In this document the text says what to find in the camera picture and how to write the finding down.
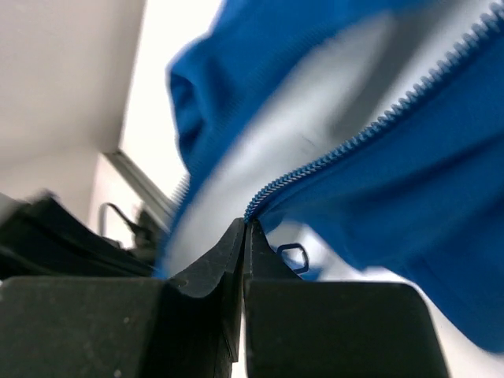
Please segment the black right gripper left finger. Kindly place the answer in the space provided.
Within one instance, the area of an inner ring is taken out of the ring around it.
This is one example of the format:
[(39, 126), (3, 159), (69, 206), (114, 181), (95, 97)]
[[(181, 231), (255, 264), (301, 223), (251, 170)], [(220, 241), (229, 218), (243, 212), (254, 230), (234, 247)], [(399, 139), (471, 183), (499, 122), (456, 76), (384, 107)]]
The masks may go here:
[(163, 298), (206, 298), (219, 288), (224, 297), (239, 298), (244, 235), (243, 219), (234, 219), (215, 246), (166, 282)]

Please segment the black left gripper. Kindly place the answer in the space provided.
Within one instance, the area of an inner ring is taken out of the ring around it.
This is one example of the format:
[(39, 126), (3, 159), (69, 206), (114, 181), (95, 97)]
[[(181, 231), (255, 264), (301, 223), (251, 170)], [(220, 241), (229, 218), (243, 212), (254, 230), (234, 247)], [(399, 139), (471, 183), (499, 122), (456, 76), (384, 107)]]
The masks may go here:
[(1, 194), (1, 277), (150, 277), (152, 268), (90, 231), (52, 195)]

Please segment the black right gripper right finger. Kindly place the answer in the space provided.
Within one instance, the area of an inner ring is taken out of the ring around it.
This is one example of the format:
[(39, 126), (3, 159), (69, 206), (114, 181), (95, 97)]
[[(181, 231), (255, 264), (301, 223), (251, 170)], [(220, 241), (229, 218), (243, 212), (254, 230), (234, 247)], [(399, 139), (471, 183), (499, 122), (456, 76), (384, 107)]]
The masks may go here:
[(300, 280), (270, 247), (261, 224), (252, 220), (246, 226), (244, 280)]

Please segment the blue zip jacket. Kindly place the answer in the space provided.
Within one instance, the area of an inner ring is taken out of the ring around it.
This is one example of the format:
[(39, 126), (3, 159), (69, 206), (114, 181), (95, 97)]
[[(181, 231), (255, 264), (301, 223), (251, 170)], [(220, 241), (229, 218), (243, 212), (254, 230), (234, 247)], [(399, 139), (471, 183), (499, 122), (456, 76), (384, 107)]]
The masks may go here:
[(237, 217), (307, 227), (502, 353), (502, 2), (227, 1), (167, 84), (189, 180), (158, 276)]

